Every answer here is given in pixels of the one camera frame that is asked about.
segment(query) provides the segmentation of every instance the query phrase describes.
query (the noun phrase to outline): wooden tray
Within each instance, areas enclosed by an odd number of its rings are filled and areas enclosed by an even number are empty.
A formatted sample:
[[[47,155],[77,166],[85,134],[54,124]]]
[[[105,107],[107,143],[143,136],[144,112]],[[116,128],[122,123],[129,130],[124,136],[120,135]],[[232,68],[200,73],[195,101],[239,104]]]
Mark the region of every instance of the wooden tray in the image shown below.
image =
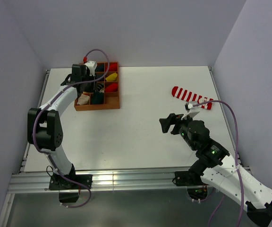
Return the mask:
[[[76,111],[120,109],[120,98],[119,98],[119,90],[120,90],[119,87],[120,86],[119,86],[118,62],[110,62],[110,63],[116,63],[117,64],[116,71],[109,71],[107,73],[107,75],[105,76],[105,78],[107,78],[110,74],[116,72],[117,73],[117,81],[108,82],[104,78],[102,81],[97,81],[95,86],[97,86],[98,84],[103,83],[104,88],[106,88],[107,86],[109,86],[112,83],[117,83],[118,84],[117,92],[105,92],[105,93],[103,93],[103,95],[104,95],[103,104],[99,104],[99,105],[92,105],[91,104],[91,98],[93,97],[93,93],[84,92],[85,95],[90,96],[90,100],[89,100],[88,104],[86,104],[86,105],[77,105],[77,99],[76,99],[75,102],[74,102],[74,108],[76,109]],[[95,72],[98,77],[102,76],[105,73],[105,70],[108,67],[108,64],[106,62],[99,62],[99,63],[97,63],[97,69],[102,68],[102,65],[104,65],[103,71]]]

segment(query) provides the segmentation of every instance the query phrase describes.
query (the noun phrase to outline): white table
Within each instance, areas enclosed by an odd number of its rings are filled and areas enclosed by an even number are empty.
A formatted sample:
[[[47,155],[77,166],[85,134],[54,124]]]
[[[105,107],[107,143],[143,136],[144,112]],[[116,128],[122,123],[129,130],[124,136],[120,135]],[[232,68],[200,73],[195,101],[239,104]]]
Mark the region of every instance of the white table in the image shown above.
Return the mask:
[[[42,103],[70,72],[51,69]],[[72,102],[61,116],[62,146],[76,170],[191,166],[195,153],[179,135],[163,134],[159,118],[185,113],[184,102],[171,95],[174,86],[218,99],[208,67],[120,67],[119,75],[121,109],[77,112]],[[211,137],[234,155],[219,104],[202,109],[195,119],[203,120]],[[42,172],[48,165],[30,145],[25,172]]]

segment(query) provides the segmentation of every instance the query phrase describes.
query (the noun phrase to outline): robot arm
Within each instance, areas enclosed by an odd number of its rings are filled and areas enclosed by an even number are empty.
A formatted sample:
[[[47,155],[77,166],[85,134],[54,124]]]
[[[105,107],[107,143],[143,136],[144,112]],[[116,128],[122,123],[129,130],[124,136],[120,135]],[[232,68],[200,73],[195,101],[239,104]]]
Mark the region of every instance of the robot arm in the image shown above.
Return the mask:
[[[196,150],[198,160],[188,171],[175,173],[177,186],[209,184],[239,205],[241,204],[239,169],[244,187],[244,210],[258,226],[267,227],[272,220],[272,189],[256,180],[240,165],[235,166],[232,155],[209,136],[203,121],[193,121],[196,114],[191,109],[188,114],[174,113],[160,119],[163,133],[174,125],[173,135],[180,134],[192,150]]]
[[[60,123],[60,116],[64,113],[66,108],[80,95],[85,89],[93,89],[94,84],[80,84],[73,87],[68,87],[70,84],[94,80],[94,71],[97,64],[94,61],[88,61],[84,65],[74,64],[72,66],[72,73],[67,76],[65,81],[61,84],[58,92],[47,103],[39,108],[31,108],[28,112],[28,142],[33,144],[33,127],[34,121],[39,112],[47,108],[39,118],[36,126],[36,141],[41,151],[46,154],[49,162],[53,167],[53,172],[58,175],[60,171],[69,179],[74,178],[75,169],[73,164],[68,160],[63,148],[62,139],[63,131]],[[62,95],[51,104],[52,100],[60,93]]]

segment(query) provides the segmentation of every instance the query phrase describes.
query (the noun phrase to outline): white wall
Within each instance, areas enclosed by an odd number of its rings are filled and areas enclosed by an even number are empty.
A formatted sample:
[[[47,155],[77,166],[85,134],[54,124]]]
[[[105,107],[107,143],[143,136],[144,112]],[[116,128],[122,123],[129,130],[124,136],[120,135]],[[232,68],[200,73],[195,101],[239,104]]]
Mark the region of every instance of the white wall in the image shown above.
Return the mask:
[[[93,48],[121,66],[213,65],[246,0],[4,1],[44,66],[61,68]]]
[[[272,1],[247,0],[213,72],[236,112],[242,160],[272,188]]]
[[[0,210],[11,173],[26,148],[26,117],[36,106],[44,70],[29,43],[0,0]]]

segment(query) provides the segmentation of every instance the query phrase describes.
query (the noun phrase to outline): striped sock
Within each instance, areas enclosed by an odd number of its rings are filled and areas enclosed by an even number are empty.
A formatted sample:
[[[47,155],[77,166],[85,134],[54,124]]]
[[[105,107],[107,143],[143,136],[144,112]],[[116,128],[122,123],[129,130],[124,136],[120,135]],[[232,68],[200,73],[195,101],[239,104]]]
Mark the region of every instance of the striped sock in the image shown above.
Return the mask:
[[[173,97],[176,97],[186,102],[197,101],[198,103],[202,103],[202,102],[213,100],[212,98],[209,99],[207,97],[199,96],[196,93],[193,93],[191,91],[185,90],[177,86],[173,87],[172,95]],[[210,110],[212,108],[212,103],[202,105],[201,108]]]

